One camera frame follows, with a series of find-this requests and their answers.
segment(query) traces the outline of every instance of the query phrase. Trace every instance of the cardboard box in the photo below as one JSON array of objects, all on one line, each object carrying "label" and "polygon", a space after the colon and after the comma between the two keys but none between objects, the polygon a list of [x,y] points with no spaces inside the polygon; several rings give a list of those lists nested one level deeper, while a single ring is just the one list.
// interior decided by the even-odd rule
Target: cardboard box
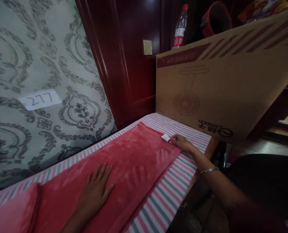
[{"label": "cardboard box", "polygon": [[156,59],[157,113],[240,142],[288,84],[288,10]]}]

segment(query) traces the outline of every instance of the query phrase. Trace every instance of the pink fleece blanket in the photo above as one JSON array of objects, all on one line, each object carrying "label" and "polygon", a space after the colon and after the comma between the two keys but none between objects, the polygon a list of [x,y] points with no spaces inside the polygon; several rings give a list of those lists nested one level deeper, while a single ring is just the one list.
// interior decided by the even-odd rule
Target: pink fleece blanket
[{"label": "pink fleece blanket", "polygon": [[88,173],[105,162],[113,165],[105,188],[116,185],[85,232],[120,232],[180,153],[160,136],[141,122],[45,183],[34,232],[59,232],[76,208]]},{"label": "pink fleece blanket", "polygon": [[39,184],[33,183],[25,191],[0,206],[0,232],[31,233],[38,204]]}]

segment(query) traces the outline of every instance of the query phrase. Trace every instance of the mattress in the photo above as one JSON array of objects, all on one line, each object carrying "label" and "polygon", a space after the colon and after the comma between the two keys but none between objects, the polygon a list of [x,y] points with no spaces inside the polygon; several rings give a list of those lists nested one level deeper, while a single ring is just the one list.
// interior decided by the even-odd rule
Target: mattress
[{"label": "mattress", "polygon": [[[105,146],[108,142],[115,140],[115,138],[127,132],[141,121],[162,133],[183,135],[203,153],[211,139],[211,136],[200,131],[158,113],[152,113],[80,153],[0,191],[0,206],[28,188],[30,184],[35,182],[39,182],[40,184],[46,183],[76,162]],[[181,153],[148,197],[126,232],[166,232],[183,201],[196,169],[197,167],[192,158],[187,154]]]}]

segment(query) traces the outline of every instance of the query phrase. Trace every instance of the hand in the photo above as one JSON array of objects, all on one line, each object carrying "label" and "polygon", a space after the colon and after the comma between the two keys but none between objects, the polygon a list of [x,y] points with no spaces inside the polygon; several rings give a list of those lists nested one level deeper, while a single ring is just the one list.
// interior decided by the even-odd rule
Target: hand
[{"label": "hand", "polygon": [[75,215],[79,215],[83,220],[89,221],[93,218],[100,208],[104,205],[111,190],[115,184],[111,184],[106,191],[104,191],[105,183],[112,170],[112,166],[106,169],[106,163],[102,166],[100,172],[100,165],[96,168],[93,176],[89,173],[86,184],[83,188],[82,195],[79,199],[78,206],[75,210]]},{"label": "hand", "polygon": [[173,138],[175,138],[176,141],[170,140],[169,143],[171,145],[178,146],[186,152],[191,152],[195,148],[191,142],[189,142],[185,137],[181,135],[174,134]]}]

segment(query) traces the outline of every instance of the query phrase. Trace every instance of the silver bracelet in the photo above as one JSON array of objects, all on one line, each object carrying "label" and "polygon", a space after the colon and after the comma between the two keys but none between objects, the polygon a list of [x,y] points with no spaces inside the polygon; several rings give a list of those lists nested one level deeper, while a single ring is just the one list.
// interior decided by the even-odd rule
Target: silver bracelet
[{"label": "silver bracelet", "polygon": [[215,168],[211,168],[211,169],[208,169],[208,170],[204,170],[204,171],[202,171],[202,172],[200,172],[200,174],[201,173],[208,173],[208,172],[211,172],[211,171],[215,171],[215,170],[219,170],[219,168],[218,167],[215,167]]}]

